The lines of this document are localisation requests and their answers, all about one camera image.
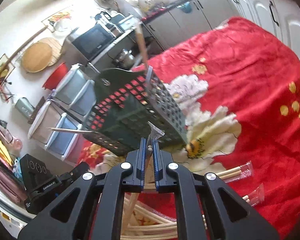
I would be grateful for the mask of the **dark green utensil basket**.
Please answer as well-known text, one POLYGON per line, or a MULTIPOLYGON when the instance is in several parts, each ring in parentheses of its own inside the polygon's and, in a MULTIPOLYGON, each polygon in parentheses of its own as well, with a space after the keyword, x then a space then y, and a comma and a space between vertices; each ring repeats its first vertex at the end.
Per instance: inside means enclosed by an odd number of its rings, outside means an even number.
POLYGON ((96 103, 83 121, 83 137, 117 156, 139 148, 151 125, 161 147, 187 143, 185 116, 152 67, 138 72, 103 70, 95 79, 96 103))

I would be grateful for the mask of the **bamboo chopstick pair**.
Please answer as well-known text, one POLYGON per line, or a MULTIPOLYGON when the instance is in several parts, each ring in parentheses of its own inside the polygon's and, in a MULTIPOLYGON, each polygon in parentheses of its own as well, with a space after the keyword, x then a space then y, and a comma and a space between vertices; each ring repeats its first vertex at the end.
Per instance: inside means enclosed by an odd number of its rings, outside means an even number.
POLYGON ((146 70, 148 70, 149 69, 148 55, 147 55, 145 39, 144 39, 143 32, 142 32, 142 26, 141 26, 140 22, 138 22, 136 24, 135 36, 136 36, 136 41, 137 41, 138 48, 139 48, 139 51, 140 51, 140 54, 141 54, 141 57, 142 57, 143 65, 146 68, 146 70))

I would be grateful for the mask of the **bundle of bamboo chopsticks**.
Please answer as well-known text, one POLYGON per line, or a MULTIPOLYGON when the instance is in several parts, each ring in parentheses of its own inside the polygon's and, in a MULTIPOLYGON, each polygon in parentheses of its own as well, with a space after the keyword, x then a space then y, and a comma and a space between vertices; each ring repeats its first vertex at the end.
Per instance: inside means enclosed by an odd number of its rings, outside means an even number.
POLYGON ((121 239, 177 239, 177 220, 138 201, 138 193, 125 194, 121 239))

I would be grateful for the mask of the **chopsticks pair on cloth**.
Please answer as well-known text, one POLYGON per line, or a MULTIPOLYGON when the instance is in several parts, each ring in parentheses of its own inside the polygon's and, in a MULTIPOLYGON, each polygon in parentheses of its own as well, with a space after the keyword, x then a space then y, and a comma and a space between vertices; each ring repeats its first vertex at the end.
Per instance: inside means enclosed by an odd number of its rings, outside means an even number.
POLYGON ((223 180, 225 183, 230 183, 233 181, 238 181, 241 179, 245 179, 248 177, 253 176, 254 169, 251 161, 248 161, 247 163, 234 167, 232 169, 219 172, 216 175, 223 180))
POLYGON ((254 191, 242 197, 251 206, 264 202, 264 185, 260 184, 254 191))

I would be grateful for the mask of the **plastic drawer tower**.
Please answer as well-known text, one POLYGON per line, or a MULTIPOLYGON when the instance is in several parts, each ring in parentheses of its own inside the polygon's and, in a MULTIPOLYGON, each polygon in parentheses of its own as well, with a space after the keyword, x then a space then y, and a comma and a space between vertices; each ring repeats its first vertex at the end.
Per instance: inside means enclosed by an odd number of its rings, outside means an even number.
MULTIPOLYGON (((74 64, 52 94, 51 103, 62 111, 56 127, 82 129, 83 121, 96 102, 94 81, 74 64)), ((84 138, 80 134, 53 132, 46 150, 74 165, 78 163, 84 138)))
POLYGON ((47 144, 53 133, 49 128, 56 127, 61 117, 62 114, 51 101, 45 102, 29 129, 28 138, 47 144))

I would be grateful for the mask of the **red plastic basin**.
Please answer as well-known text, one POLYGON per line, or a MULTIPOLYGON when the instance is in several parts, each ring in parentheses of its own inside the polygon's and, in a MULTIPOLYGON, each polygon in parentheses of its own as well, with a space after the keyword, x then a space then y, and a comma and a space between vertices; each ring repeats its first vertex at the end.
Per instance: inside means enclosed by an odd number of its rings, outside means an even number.
POLYGON ((62 62, 55 71, 48 77, 48 79, 43 84, 44 89, 53 90, 55 89, 62 78, 67 74, 68 68, 65 62, 62 62))

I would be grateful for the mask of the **red floral tablecloth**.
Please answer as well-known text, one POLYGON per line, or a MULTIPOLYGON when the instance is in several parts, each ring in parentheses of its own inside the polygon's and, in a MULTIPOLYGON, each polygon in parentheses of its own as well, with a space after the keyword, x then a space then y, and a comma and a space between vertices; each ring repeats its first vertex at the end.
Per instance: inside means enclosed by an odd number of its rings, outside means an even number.
POLYGON ((300 60, 249 20, 233 17, 151 58, 149 64, 183 111, 186 146, 176 163, 203 175, 250 161, 251 178, 232 183, 246 195, 263 185, 257 211, 282 239, 300 239, 300 60))

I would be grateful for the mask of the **round woven bamboo tray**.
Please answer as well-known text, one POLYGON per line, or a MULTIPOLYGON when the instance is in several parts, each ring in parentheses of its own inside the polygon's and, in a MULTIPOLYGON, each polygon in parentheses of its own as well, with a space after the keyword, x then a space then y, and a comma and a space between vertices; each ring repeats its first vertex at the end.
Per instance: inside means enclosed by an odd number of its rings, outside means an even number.
POLYGON ((53 66, 61 57, 61 44, 51 37, 30 45, 21 57, 21 66, 28 73, 37 73, 53 66))

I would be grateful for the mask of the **steel cooking pot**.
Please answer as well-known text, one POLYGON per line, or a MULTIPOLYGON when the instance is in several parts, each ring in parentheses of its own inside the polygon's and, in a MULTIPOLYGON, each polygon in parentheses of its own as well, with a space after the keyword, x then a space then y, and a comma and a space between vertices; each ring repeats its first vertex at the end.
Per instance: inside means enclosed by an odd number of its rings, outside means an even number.
POLYGON ((113 65, 117 68, 130 70, 135 63, 135 57, 131 50, 122 49, 120 53, 113 59, 113 65))

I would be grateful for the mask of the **black microwave oven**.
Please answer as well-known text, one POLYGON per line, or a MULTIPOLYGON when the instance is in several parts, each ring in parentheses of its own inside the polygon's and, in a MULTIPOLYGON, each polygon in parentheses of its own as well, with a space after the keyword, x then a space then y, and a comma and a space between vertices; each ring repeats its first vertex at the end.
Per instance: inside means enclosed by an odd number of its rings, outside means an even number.
POLYGON ((104 25, 96 23, 91 28, 74 29, 68 39, 87 60, 91 60, 113 42, 115 36, 104 25))

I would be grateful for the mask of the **black electric kettle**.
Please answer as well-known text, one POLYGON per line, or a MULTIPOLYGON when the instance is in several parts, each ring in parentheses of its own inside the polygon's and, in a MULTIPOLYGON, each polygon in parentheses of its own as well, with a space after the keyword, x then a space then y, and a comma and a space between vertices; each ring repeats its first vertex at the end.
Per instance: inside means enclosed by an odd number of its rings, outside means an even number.
POLYGON ((95 21, 97 23, 104 24, 108 29, 112 28, 114 25, 110 20, 111 16, 106 11, 102 11, 99 14, 95 15, 95 21))

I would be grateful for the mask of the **teal hanging bin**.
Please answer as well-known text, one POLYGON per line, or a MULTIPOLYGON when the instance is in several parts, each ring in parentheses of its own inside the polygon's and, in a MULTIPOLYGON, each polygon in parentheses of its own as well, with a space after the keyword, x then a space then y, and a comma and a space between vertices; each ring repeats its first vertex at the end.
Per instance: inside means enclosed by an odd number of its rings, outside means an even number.
POLYGON ((177 6, 177 8, 180 9, 185 14, 190 14, 192 12, 192 7, 191 7, 190 2, 180 4, 177 6))

